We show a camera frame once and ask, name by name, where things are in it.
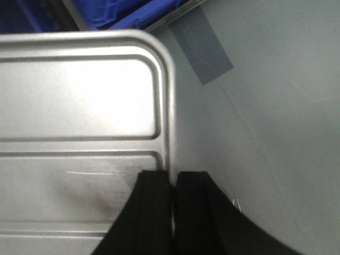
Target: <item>stainless steel tray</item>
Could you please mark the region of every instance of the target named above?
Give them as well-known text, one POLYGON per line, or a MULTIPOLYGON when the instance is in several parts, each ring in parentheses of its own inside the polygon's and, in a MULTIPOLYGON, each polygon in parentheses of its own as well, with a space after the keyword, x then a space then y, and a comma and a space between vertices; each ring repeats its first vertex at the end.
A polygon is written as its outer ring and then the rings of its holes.
POLYGON ((173 172, 173 83, 141 31, 0 36, 0 253, 87 254, 139 171, 173 172))

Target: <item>blue bin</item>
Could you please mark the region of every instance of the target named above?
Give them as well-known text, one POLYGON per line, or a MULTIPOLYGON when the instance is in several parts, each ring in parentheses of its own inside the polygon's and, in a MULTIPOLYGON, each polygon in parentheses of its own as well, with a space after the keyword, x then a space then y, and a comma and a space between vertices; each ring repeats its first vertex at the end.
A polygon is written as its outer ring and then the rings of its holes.
POLYGON ((0 0, 0 33, 56 31, 56 24, 37 3, 37 0, 0 0))
POLYGON ((73 0, 90 29, 104 26, 117 19, 119 13, 148 0, 73 0))
POLYGON ((184 0, 151 0, 143 7, 116 22, 109 29, 142 29, 171 10, 178 8, 182 2, 184 0))

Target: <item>gray surface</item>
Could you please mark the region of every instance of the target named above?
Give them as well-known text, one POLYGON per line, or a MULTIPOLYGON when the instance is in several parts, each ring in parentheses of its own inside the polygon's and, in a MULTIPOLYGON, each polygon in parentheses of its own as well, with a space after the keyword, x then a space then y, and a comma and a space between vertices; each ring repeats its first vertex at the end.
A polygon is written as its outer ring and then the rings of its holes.
POLYGON ((208 171, 302 254, 340 254, 340 3, 202 9, 235 68, 201 86, 169 28, 157 32, 176 64, 177 169, 208 171))
POLYGON ((202 85, 234 68, 199 6, 169 27, 202 85))
POLYGON ((0 76, 0 253, 90 254, 138 172, 173 173, 171 58, 133 30, 0 36, 0 76))

